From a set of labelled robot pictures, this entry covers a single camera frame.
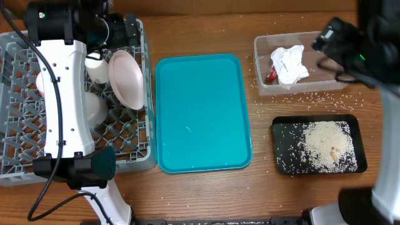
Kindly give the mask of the white paper cup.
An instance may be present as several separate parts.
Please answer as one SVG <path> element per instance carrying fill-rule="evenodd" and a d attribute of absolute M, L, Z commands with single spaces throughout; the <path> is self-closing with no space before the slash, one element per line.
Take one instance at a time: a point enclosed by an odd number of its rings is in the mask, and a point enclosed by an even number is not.
<path fill-rule="evenodd" d="M 90 79 L 98 84 L 104 84 L 109 81 L 108 63 L 100 60 L 100 54 L 93 52 L 86 56 L 85 67 Z"/>

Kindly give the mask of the red snack wrapper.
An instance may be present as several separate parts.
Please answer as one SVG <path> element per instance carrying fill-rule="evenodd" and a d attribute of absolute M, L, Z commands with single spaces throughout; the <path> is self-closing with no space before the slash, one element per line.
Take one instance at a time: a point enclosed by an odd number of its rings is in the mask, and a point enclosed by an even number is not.
<path fill-rule="evenodd" d="M 271 68 L 270 68 L 270 70 L 269 70 L 269 72 L 268 72 L 268 74 L 267 74 L 267 76 L 265 78 L 265 81 L 266 82 L 273 81 L 273 80 L 275 80 L 277 78 L 277 76 L 278 76 L 278 74 L 277 74 L 277 71 L 276 71 L 275 67 L 271 66 Z"/>

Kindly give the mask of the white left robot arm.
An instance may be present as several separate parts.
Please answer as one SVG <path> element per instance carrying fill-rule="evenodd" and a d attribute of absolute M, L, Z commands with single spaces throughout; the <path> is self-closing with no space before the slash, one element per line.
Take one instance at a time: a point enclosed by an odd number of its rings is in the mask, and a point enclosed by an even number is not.
<path fill-rule="evenodd" d="M 40 65 L 46 107 L 44 155 L 33 160 L 35 175 L 66 183 L 87 199 L 104 224 L 137 224 L 116 186 L 116 155 L 98 149 L 90 133 L 84 90 L 85 60 L 94 51 L 129 44 L 123 17 L 107 1 L 32 1 L 21 39 Z"/>

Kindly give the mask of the small white plate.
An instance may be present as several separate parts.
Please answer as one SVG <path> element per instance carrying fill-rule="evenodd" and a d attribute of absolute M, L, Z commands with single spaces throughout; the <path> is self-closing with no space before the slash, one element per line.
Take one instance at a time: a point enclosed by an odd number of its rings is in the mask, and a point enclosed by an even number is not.
<path fill-rule="evenodd" d="M 39 91 L 40 95 L 44 98 L 45 94 L 44 94 L 44 86 L 43 86 L 43 78 L 41 73 L 39 73 L 36 76 L 36 82 L 35 82 L 36 88 Z"/>

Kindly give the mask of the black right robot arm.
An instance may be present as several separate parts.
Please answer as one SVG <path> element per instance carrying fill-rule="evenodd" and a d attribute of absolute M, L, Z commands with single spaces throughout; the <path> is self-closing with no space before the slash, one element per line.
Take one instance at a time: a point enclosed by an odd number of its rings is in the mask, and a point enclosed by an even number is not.
<path fill-rule="evenodd" d="M 399 1 L 359 0 L 357 25 L 332 18 L 312 48 L 342 68 L 317 63 L 341 83 L 378 88 L 381 164 L 372 187 L 342 189 L 336 202 L 304 211 L 304 224 L 399 224 Z"/>

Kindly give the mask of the grey-green bowl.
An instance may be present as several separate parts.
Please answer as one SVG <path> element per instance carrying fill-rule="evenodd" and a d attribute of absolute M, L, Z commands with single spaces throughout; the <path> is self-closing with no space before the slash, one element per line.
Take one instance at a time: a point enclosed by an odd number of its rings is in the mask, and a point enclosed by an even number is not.
<path fill-rule="evenodd" d="M 91 92 L 85 93 L 87 122 L 90 129 L 94 129 L 104 122 L 108 116 L 106 100 Z"/>

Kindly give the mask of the large white plate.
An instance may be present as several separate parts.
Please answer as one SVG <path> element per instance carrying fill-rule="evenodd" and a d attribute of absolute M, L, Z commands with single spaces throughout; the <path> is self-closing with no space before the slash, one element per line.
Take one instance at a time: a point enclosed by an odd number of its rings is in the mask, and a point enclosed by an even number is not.
<path fill-rule="evenodd" d="M 109 60 L 109 81 L 123 106 L 139 110 L 144 106 L 144 81 L 141 68 L 131 54 L 118 50 Z"/>

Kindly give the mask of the white napkin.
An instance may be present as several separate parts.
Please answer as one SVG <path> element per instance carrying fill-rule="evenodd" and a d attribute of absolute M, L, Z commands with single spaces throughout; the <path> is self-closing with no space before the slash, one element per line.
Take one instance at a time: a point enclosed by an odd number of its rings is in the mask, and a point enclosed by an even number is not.
<path fill-rule="evenodd" d="M 303 45 L 294 45 L 289 49 L 279 47 L 271 53 L 278 82 L 284 89 L 290 89 L 293 84 L 309 77 L 308 69 L 302 63 L 303 51 Z"/>

